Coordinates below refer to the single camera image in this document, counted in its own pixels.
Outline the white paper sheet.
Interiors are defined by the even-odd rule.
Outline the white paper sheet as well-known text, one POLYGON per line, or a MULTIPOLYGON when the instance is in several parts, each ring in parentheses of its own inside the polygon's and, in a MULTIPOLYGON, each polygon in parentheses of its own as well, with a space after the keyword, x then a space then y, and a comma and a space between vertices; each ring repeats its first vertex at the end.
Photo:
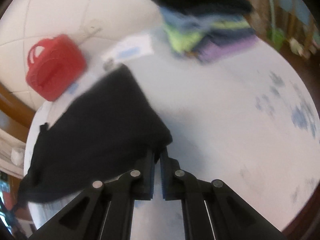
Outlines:
POLYGON ((121 63, 154 53, 149 34, 139 34, 124 38, 111 49, 104 52, 101 59, 105 62, 121 63))

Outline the stack of folded clothes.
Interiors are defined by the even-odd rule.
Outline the stack of folded clothes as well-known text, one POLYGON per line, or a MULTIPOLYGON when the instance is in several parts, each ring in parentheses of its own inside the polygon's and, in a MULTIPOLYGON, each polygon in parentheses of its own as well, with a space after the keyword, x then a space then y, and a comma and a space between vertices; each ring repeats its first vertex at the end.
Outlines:
POLYGON ((159 7, 171 49, 183 57, 215 61, 257 41, 245 16, 248 0, 151 0, 159 7))

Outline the black printed t-shirt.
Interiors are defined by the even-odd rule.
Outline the black printed t-shirt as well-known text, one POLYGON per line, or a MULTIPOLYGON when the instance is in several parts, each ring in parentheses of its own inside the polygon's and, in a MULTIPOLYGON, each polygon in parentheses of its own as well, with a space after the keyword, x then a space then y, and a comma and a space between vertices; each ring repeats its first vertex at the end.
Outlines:
POLYGON ((52 202, 112 179, 171 142, 129 68, 120 66, 76 98, 53 126, 40 126, 18 202, 52 202))

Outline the red small suitcase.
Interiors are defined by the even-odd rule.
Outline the red small suitcase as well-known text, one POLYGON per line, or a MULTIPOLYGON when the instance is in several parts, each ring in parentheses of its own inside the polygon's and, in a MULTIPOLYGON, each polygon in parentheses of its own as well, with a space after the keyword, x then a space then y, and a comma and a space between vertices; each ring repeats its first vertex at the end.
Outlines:
POLYGON ((27 84, 47 101, 59 98, 87 66, 78 45, 66 34, 34 44, 27 64, 27 84))

